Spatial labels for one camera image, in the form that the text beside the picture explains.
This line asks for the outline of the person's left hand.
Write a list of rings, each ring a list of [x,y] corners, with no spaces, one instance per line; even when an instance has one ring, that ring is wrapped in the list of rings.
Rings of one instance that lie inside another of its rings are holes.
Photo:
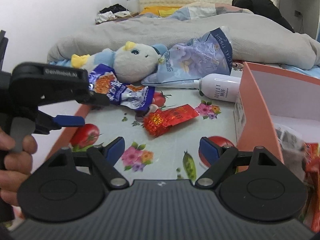
[[[33,136],[23,139],[23,150],[12,152],[15,141],[1,131],[1,150],[9,153],[4,158],[5,170],[1,170],[1,198],[12,206],[19,206],[17,191],[20,185],[31,175],[33,154],[37,151],[37,142]]]

